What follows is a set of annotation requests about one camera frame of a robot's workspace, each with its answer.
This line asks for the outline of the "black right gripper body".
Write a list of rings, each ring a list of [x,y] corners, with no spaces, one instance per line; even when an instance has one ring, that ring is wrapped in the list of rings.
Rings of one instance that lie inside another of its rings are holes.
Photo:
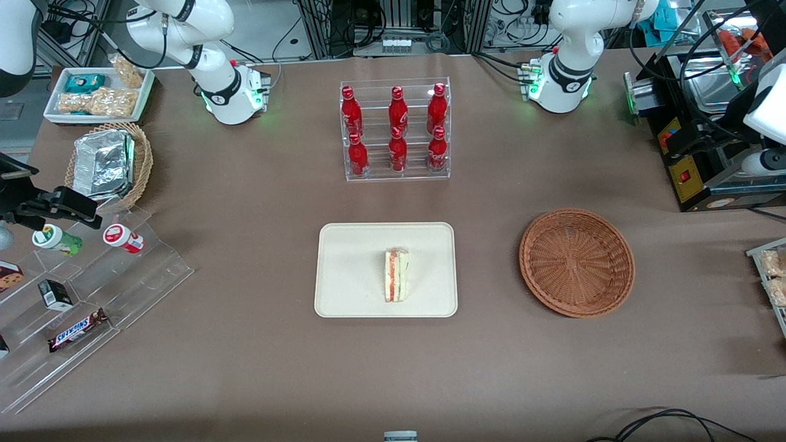
[[[54,191],[41,190],[31,182],[2,182],[2,221],[23,227],[44,227],[54,198]]]

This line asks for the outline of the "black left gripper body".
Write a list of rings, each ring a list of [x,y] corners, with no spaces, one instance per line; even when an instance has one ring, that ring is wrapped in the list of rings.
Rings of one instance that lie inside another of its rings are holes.
[[[733,143],[744,143],[748,146],[759,144],[759,134],[749,128],[743,121],[744,117],[722,117],[718,119],[718,125],[729,134],[722,133],[718,139],[720,145]]]

